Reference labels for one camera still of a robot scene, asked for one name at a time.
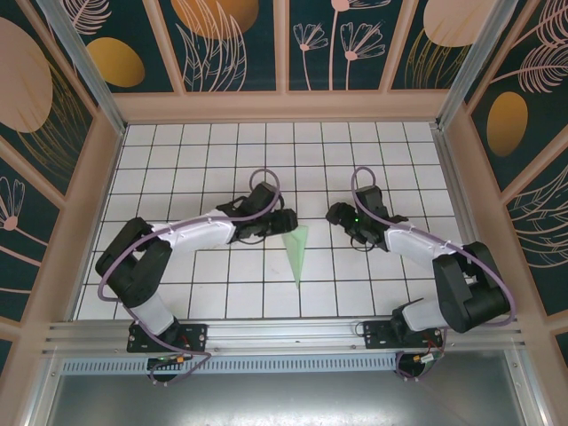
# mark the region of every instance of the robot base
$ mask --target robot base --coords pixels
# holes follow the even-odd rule
[[[205,351],[207,327],[207,324],[180,325],[177,339],[172,346],[188,351]],[[128,332],[126,351],[129,353],[171,352],[148,337],[144,330],[134,323],[129,327]]]
[[[362,327],[361,336],[365,339],[367,349],[426,349],[428,341],[432,341],[437,347],[442,346],[442,334],[437,328],[408,334],[400,340],[395,335],[390,321],[365,321]]]

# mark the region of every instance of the green plastic piece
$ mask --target green plastic piece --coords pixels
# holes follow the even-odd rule
[[[308,227],[298,226],[291,233],[282,234],[284,247],[288,254],[288,261],[294,274],[296,287],[300,288],[300,280],[302,279],[302,268],[304,267],[305,242],[308,239]]]

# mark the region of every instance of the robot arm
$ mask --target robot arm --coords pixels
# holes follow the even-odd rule
[[[275,192],[273,186],[263,182],[248,197],[240,197],[217,206],[203,215],[226,217],[227,220],[203,221],[178,229],[175,224],[152,225],[141,217],[135,217],[114,238],[95,269],[103,276],[115,259],[133,242],[155,231],[172,229],[140,246],[138,250],[143,254],[139,259],[134,254],[129,254],[110,275],[108,286],[153,335],[158,335],[165,343],[173,344],[178,339],[179,324],[157,293],[172,250],[188,253],[198,249],[213,249],[251,236],[264,238],[293,231],[298,223],[292,209],[274,210],[251,221],[231,221],[232,217],[248,217],[265,209],[273,200]]]
[[[408,220],[401,216],[389,217],[377,186],[361,188],[357,196],[367,209],[381,218],[392,223]],[[400,254],[433,272],[437,299],[421,299],[393,311],[391,327],[399,339],[428,328],[450,327],[465,333],[509,311],[509,301],[498,284],[481,268],[445,245],[434,243],[419,233],[382,225],[346,203],[331,206],[326,219],[342,226],[361,244]],[[462,248],[497,271],[484,244],[474,242]],[[466,277],[473,282],[468,284]]]

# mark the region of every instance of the white grid floor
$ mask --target white grid floor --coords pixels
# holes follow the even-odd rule
[[[352,204],[350,177],[359,165],[375,172],[390,213],[393,207],[416,226],[460,242],[425,122],[130,126],[75,317],[128,318],[120,305],[98,300],[100,277],[94,270],[100,252],[127,220],[199,216],[249,193],[251,172],[263,166],[279,176],[287,207],[309,227],[300,290],[280,236],[257,246],[174,253],[158,292],[177,317],[389,315],[409,300],[435,294],[430,273],[380,249],[354,250],[343,230],[325,220],[333,203]]]

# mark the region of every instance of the gray floor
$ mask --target gray floor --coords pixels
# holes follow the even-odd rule
[[[61,379],[48,424],[137,426],[516,426],[499,353],[450,354],[423,383],[391,371],[196,375],[169,389],[144,376]]]

